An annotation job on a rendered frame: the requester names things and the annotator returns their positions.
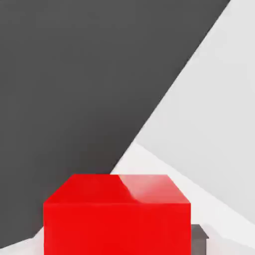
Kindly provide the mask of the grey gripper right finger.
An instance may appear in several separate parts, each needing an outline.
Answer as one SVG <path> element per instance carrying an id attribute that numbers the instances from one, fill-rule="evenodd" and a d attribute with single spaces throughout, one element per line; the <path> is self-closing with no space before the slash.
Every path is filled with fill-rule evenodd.
<path id="1" fill-rule="evenodd" d="M 255 255 L 255 249 L 225 239 L 210 225 L 191 225 L 191 255 Z"/>

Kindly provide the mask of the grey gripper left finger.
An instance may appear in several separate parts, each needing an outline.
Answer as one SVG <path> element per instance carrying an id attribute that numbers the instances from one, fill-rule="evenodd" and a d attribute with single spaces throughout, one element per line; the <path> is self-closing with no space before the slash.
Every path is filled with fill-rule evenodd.
<path id="1" fill-rule="evenodd" d="M 33 238 L 0 249 L 0 255 L 44 255 L 44 228 Z"/>

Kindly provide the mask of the small red cube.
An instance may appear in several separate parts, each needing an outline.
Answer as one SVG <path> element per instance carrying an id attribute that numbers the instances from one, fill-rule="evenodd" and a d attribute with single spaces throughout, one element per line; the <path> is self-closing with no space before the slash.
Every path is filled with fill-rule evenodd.
<path id="1" fill-rule="evenodd" d="M 72 175 L 43 226 L 44 255 L 191 255 L 191 204 L 167 175 Z"/>

